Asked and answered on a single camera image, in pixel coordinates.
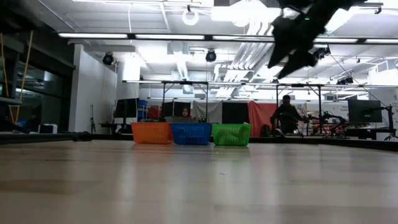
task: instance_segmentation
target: plastic basket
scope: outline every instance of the plastic basket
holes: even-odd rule
[[[134,141],[139,144],[168,144],[171,140],[170,123],[138,122],[132,123]]]
[[[175,144],[207,145],[211,136],[209,123],[172,123]]]
[[[247,146],[251,124],[213,124],[216,146]]]

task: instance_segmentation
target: monitor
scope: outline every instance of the monitor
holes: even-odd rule
[[[383,118],[378,100],[348,100],[348,117],[354,123],[380,123]]]
[[[135,118],[137,117],[137,106],[139,99],[118,100],[116,105],[115,118]]]

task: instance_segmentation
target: wooden floor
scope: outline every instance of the wooden floor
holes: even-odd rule
[[[336,146],[0,146],[1,224],[398,223],[398,154]]]

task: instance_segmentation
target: orange basket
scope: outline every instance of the orange basket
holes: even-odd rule
[[[171,126],[167,122],[131,123],[134,141],[139,144],[168,144],[171,138]]]

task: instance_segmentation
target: green basket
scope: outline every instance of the green basket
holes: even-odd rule
[[[213,124],[216,146],[247,146],[251,124]]]

